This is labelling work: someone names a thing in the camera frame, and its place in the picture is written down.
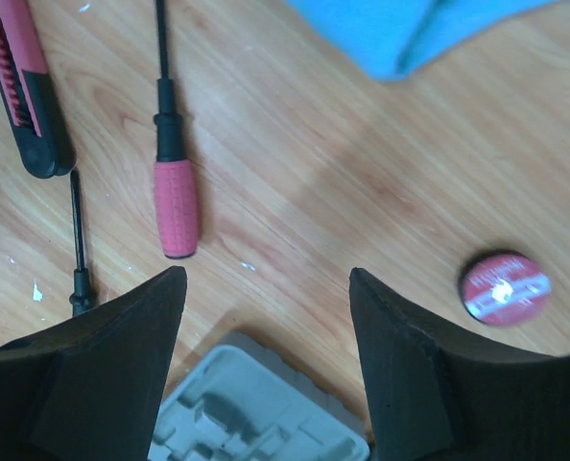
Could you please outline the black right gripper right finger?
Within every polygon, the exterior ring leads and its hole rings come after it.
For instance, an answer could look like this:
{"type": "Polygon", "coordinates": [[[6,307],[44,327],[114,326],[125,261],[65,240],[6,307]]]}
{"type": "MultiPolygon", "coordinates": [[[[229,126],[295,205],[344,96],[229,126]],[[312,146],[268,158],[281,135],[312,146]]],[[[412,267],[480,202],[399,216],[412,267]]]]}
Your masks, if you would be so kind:
{"type": "Polygon", "coordinates": [[[570,355],[462,328],[368,271],[350,312],[380,460],[570,460],[570,355]]]}

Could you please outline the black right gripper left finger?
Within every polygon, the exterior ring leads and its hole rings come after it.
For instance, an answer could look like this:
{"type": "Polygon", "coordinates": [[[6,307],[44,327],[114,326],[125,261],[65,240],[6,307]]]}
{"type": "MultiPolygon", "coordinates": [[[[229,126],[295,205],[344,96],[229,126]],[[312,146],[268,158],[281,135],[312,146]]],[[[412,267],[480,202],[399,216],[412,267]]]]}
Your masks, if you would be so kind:
{"type": "Polygon", "coordinates": [[[187,275],[0,347],[0,460],[145,460],[177,341],[187,275]]]}

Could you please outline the pink screwdriver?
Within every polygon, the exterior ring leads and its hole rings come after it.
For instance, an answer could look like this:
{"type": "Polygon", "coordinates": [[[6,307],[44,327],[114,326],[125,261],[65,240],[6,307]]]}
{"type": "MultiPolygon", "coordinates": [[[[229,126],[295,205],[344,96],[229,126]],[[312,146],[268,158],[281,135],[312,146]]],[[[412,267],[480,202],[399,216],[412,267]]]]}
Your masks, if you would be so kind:
{"type": "Polygon", "coordinates": [[[73,292],[69,297],[69,302],[72,306],[72,314],[76,317],[92,309],[96,303],[90,272],[85,261],[81,181],[77,169],[70,172],[70,192],[76,268],[73,272],[73,292]]]}
{"type": "Polygon", "coordinates": [[[166,3],[155,3],[160,76],[154,164],[154,206],[162,252],[171,259],[186,258],[199,244],[198,200],[192,163],[183,141],[183,118],[178,111],[175,84],[170,78],[166,3]]]}

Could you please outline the grey plastic tool case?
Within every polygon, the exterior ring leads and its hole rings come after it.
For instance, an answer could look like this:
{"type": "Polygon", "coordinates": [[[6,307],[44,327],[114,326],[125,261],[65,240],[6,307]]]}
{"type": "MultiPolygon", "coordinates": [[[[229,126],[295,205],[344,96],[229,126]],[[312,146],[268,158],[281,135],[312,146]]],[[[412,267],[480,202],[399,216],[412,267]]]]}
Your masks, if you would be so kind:
{"type": "Polygon", "coordinates": [[[368,460],[364,423],[305,374],[231,332],[160,405],[151,460],[368,460]]]}

